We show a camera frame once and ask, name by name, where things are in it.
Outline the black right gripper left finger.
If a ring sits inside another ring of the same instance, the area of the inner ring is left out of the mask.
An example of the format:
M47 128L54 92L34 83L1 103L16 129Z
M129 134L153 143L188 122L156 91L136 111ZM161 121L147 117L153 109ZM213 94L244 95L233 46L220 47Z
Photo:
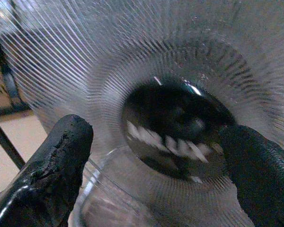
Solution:
M93 135L80 116L62 117L0 192L0 227L68 227Z

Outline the black metal frame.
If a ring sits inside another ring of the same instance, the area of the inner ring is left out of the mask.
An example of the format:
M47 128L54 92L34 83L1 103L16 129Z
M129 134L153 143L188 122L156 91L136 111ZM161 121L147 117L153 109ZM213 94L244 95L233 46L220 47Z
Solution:
M8 99L10 101L10 107L4 107L0 109L0 116L18 114L30 110L29 105L23 101L20 97L19 89L16 85L13 72L9 67L6 60L6 55L3 51L3 47L0 43L0 72L2 74L2 82L5 86ZM21 169L25 165L24 159L18 153L12 142L7 137L6 133L0 127L0 145L16 165L18 169Z

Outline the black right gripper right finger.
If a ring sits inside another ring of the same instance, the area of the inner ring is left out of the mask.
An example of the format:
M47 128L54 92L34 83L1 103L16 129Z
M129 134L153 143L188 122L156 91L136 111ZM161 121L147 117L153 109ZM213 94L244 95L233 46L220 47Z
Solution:
M284 227L284 150L243 125L219 137L241 208L255 227Z

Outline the white fan with black hub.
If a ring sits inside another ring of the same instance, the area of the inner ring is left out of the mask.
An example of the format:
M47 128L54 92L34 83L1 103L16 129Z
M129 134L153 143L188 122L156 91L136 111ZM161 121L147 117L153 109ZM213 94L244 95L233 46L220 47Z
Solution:
M0 0L0 43L47 133L93 127L69 227L255 227L219 131L284 150L284 0Z

